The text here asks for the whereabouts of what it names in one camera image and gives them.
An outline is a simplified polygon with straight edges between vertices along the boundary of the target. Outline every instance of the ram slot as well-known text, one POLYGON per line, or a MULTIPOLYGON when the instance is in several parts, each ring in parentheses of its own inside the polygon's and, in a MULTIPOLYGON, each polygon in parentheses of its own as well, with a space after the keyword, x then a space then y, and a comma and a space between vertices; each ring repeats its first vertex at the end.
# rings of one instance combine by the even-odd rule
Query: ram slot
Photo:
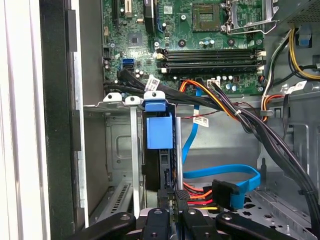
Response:
POLYGON ((163 74, 220 74, 220 73, 254 73, 263 66, 262 61, 248 63, 221 62, 214 64, 211 62, 190 62, 190 63, 160 63, 157 64, 163 74))

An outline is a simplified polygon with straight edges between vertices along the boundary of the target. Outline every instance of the red wire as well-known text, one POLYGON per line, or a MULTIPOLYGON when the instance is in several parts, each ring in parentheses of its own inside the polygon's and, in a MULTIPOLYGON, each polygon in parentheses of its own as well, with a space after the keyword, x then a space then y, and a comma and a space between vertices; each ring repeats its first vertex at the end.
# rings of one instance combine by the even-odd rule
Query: red wire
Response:
POLYGON ((194 205, 206 205, 206 204, 211 204, 213 202, 212 199, 208 201, 188 201, 188 204, 194 204, 194 205))

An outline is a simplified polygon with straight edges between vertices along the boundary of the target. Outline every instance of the pcie slot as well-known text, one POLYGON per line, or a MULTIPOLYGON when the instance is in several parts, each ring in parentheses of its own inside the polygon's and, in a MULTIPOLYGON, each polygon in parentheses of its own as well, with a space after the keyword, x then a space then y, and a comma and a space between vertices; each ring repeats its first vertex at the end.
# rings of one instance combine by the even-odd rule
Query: pcie slot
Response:
POLYGON ((119 0, 111 0, 112 22, 116 28, 119 27, 119 0))

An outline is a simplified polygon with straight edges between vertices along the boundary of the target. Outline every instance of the black clamp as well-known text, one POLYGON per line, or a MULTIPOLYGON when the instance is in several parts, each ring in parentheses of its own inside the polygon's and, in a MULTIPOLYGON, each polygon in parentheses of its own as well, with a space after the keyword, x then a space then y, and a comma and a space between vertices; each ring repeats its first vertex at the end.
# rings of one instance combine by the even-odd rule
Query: black clamp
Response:
POLYGON ((313 191, 299 190, 298 193, 299 195, 304 195, 304 196, 318 195, 318 191, 316 190, 313 190, 313 191))

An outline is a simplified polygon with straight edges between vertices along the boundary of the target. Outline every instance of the capacitor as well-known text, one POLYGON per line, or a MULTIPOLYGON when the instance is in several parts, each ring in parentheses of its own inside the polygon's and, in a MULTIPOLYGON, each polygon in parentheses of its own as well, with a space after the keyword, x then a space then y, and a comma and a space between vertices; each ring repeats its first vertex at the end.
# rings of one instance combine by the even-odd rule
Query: capacitor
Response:
POLYGON ((120 8, 120 14, 121 14, 121 16, 125 15, 125 9, 124 8, 120 8))
POLYGON ((204 47, 205 47, 205 48, 208 47, 208 46, 209 46, 209 43, 210 43, 209 40, 205 40, 205 41, 204 41, 204 47))

